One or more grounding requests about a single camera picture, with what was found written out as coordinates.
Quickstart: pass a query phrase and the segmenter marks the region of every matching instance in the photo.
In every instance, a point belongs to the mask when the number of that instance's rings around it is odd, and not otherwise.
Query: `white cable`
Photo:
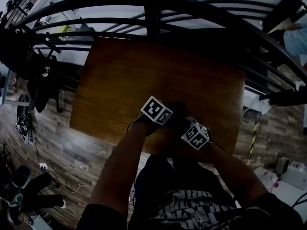
[[[258,116],[261,114],[261,112],[259,112],[258,114],[257,114],[257,117],[256,117],[256,121],[258,122]]]
[[[246,108],[246,109],[242,112],[241,116],[243,116],[243,115],[251,108],[251,106],[254,104],[254,101],[255,101],[257,98],[259,98],[258,95],[255,96],[254,100],[251,102],[251,104],[249,105],[249,107]]]
[[[66,187],[64,186],[63,182],[62,182],[61,179],[59,178],[58,174],[54,171],[54,169],[52,169],[49,165],[48,165],[48,167],[49,167],[49,168],[52,170],[52,172],[57,176],[59,182],[62,184],[62,186],[64,187],[64,189],[65,189],[67,192],[71,193],[71,194],[76,193],[76,192],[80,189],[80,187],[83,187],[83,186],[87,186],[87,187],[89,187],[89,188],[92,188],[92,187],[89,186],[89,185],[80,185],[80,186],[78,187],[78,189],[77,189],[76,191],[74,191],[74,192],[72,192],[72,191],[70,191],[70,190],[67,190]]]

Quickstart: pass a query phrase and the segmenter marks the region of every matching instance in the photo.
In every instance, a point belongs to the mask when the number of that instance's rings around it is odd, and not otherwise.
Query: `wood-pattern floor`
[[[18,92],[11,99],[18,99],[23,93],[24,82],[18,82]],[[49,164],[59,175],[65,186],[74,191],[80,184],[95,185],[100,171],[112,151],[112,146],[69,128],[73,94],[63,92],[64,111],[58,114],[55,101],[50,100],[42,113],[33,113],[34,130],[41,162]],[[16,106],[4,105],[0,108],[0,137],[12,153],[16,167],[27,164],[34,176],[41,173],[38,167],[36,149],[23,144],[15,130]],[[234,156],[247,161],[256,114],[247,112],[241,117],[240,133]],[[272,167],[278,156],[287,156],[297,161],[307,157],[307,136],[303,135],[303,107],[273,107],[266,115],[259,116],[254,153],[251,166]],[[146,163],[148,154],[143,154],[139,168]],[[60,193],[67,201],[67,208],[49,209],[51,216],[59,222],[75,229],[87,204],[92,190],[83,187],[79,192],[70,194],[62,187],[44,192]]]

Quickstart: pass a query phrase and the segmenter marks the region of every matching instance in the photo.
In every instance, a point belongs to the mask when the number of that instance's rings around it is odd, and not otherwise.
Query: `white device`
[[[299,189],[307,191],[307,173],[289,166],[286,173],[281,175],[281,179]]]
[[[194,149],[199,150],[210,140],[207,128],[196,122],[193,118],[193,120],[191,118],[187,119],[191,121],[191,127],[181,139],[190,144]]]
[[[290,160],[287,159],[287,158],[279,158],[277,160],[275,170],[276,170],[276,174],[278,176],[281,176],[282,174],[286,173],[288,166],[289,166],[289,162],[290,162]]]
[[[145,105],[141,108],[144,113],[153,122],[164,125],[173,114],[172,110],[164,106],[157,98],[151,96]]]

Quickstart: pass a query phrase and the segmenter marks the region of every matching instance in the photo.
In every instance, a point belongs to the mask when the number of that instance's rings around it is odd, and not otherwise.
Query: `power strip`
[[[44,170],[48,169],[48,165],[46,163],[39,163],[39,166],[41,169],[44,169]]]

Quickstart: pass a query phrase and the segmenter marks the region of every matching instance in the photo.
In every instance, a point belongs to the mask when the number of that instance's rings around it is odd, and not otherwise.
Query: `wooden tabletop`
[[[132,40],[98,38],[86,60],[70,127],[116,145],[153,95],[183,101],[188,116],[209,127],[213,140],[233,153],[243,107],[245,75],[207,57]],[[205,162],[203,153],[178,142],[172,129],[146,139],[143,151]]]

